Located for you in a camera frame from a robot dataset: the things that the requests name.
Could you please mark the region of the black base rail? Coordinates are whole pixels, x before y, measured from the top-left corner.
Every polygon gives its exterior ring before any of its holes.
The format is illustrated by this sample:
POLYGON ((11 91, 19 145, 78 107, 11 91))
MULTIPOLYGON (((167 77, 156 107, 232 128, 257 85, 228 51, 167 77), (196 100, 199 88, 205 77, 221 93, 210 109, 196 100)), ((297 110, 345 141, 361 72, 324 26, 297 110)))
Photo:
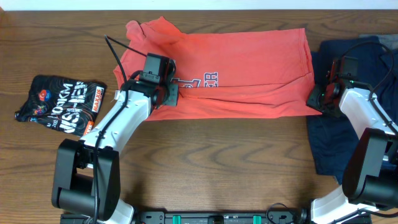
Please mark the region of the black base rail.
POLYGON ((272 208, 264 213, 134 212, 131 224, 294 224, 309 223, 304 211, 272 208))

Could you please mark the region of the red soccer t-shirt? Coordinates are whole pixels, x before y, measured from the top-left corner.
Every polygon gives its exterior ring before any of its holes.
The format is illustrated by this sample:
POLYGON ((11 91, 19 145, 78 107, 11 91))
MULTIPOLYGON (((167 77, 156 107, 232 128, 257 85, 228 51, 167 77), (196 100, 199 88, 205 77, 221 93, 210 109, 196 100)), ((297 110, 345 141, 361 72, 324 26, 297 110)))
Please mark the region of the red soccer t-shirt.
POLYGON ((144 67, 145 54, 175 60, 176 106, 150 120, 279 118, 315 115, 306 102, 315 81, 304 29, 186 34, 159 19, 126 26, 129 49, 114 69, 119 84, 144 67))

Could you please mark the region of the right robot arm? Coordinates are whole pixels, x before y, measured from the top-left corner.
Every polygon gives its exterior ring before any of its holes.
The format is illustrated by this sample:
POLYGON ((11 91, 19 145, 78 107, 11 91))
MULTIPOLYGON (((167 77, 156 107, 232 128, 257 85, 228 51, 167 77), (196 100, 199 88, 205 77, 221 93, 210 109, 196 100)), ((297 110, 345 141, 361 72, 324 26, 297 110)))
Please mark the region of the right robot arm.
POLYGON ((356 58, 334 60, 327 85, 316 85, 307 100, 307 106, 323 114, 346 116, 359 139, 342 184, 312 201, 310 223, 354 223, 365 215, 397 217, 389 213, 397 208, 397 169, 382 169, 383 163, 397 165, 397 125, 379 104, 374 88, 358 81, 357 71, 356 58))

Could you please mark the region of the grey garment under pile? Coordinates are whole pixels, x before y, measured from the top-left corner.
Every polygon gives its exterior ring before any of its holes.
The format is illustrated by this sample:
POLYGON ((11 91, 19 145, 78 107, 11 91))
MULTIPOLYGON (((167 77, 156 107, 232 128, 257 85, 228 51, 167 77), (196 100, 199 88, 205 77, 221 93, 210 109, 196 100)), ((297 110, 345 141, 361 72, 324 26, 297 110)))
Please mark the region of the grey garment under pile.
POLYGON ((391 50, 397 50, 398 34, 359 34, 359 38, 377 37, 381 44, 386 45, 391 50))

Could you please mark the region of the black printed folded shirt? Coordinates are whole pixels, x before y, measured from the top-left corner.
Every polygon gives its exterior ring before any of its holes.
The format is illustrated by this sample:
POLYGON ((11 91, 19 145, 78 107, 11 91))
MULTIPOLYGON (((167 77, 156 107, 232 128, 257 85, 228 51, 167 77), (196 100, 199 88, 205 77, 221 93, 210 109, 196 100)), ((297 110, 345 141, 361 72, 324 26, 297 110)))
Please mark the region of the black printed folded shirt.
POLYGON ((95 125, 105 90, 106 85, 100 82, 37 75, 15 119, 84 136, 95 125))

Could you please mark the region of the navy blue shirt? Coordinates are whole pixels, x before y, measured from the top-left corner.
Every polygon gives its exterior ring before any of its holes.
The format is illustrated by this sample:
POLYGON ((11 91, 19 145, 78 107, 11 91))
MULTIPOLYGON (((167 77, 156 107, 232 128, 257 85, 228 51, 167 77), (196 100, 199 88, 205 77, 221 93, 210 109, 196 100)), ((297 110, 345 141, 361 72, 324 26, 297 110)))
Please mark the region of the navy blue shirt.
MULTIPOLYGON (((341 56, 352 46, 370 41, 371 44, 360 46, 349 52, 350 57, 359 60, 358 80, 375 87, 387 74, 391 66, 391 55, 380 45, 377 37, 365 37, 351 40, 327 40, 320 44, 319 51, 312 53, 315 83, 327 83, 326 74, 332 60, 341 56)), ((397 122, 397 50, 394 53, 394 70, 387 81, 376 90, 379 103, 391 120, 397 122)), ((356 135, 349 120, 345 117, 327 115, 307 117, 308 140, 312 150, 317 174, 331 175, 339 184, 343 172, 356 146, 356 135)))

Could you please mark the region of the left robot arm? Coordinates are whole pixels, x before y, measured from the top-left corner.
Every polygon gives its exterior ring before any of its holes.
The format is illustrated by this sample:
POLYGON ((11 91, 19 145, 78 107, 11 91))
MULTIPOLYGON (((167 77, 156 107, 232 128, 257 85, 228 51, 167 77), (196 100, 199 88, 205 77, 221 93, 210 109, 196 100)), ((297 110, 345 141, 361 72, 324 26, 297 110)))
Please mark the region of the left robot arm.
POLYGON ((116 103, 89 133, 57 149, 52 205, 61 223, 134 223, 134 207, 120 198, 119 156, 150 114, 176 106, 175 61, 147 54, 144 68, 125 78, 116 103))

